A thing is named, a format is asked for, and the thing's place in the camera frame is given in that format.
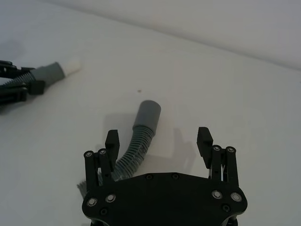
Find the white wall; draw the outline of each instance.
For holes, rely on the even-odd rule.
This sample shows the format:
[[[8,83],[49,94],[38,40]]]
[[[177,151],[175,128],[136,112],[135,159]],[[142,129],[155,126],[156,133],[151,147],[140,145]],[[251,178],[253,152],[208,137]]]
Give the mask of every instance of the white wall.
[[[43,0],[301,69],[300,0]]]

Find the black metal plate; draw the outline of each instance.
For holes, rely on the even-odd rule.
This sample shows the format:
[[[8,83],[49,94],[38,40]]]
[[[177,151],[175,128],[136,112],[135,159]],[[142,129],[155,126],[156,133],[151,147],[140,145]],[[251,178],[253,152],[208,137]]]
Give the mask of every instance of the black metal plate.
[[[222,193],[222,199],[212,196],[214,190]],[[233,192],[241,194],[241,202],[231,199]],[[106,202],[109,194],[116,195],[114,202]],[[90,198],[97,199],[95,206],[87,206]],[[223,210],[225,204],[229,212]],[[177,173],[146,174],[99,186],[88,192],[82,204],[88,218],[109,226],[220,226],[246,208],[239,187]]]

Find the gray corrugated hose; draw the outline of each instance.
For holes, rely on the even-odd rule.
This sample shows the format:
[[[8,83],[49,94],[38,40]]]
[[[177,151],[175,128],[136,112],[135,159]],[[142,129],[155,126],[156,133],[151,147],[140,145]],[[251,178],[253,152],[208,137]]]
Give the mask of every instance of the gray corrugated hose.
[[[131,178],[144,160],[144,157],[156,134],[161,107],[154,101],[146,100],[140,104],[136,120],[133,125],[133,135],[126,153],[116,162],[112,177],[115,181]],[[98,174],[99,184],[102,184],[102,175]],[[77,185],[81,195],[87,193],[86,182]]]

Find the screw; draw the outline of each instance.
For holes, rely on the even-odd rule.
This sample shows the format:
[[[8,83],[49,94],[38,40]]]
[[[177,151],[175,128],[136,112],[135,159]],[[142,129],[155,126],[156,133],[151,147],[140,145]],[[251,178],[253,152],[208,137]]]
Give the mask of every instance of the screw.
[[[231,194],[231,198],[236,201],[236,202],[241,202],[243,200],[243,198],[241,197],[240,194],[236,193],[236,192],[233,192]]]
[[[151,180],[152,178],[153,178],[153,176],[151,174],[146,175],[147,180]]]
[[[116,195],[110,194],[110,195],[108,195],[108,196],[105,198],[105,201],[106,201],[106,202],[114,202],[115,199],[116,199]]]
[[[228,213],[228,212],[230,212],[231,208],[229,205],[225,204],[222,206],[222,210]]]
[[[179,179],[179,174],[174,173],[174,174],[172,175],[172,178],[175,179],[175,180]]]
[[[100,214],[101,215],[106,215],[108,213],[108,210],[106,208],[103,208],[101,211],[100,211]]]
[[[219,148],[218,146],[214,146],[213,149],[214,149],[215,151],[219,151],[219,150],[220,150],[220,148]]]
[[[91,207],[91,206],[95,206],[96,203],[97,203],[97,199],[96,198],[91,198],[91,199],[88,200],[87,205]]]
[[[215,199],[221,199],[222,198],[222,193],[215,190],[212,192],[212,196],[215,198]]]
[[[228,152],[234,152],[234,149],[232,147],[228,147]]]
[[[92,155],[92,152],[88,152],[87,154],[86,154],[86,157],[90,157]]]

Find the white plastic tip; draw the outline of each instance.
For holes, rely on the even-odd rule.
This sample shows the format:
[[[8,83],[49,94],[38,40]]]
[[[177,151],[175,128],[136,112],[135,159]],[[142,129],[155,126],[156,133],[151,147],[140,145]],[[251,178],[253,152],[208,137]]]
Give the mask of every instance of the white plastic tip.
[[[58,62],[64,72],[65,77],[78,72],[81,69],[79,57],[73,57],[69,61]]]

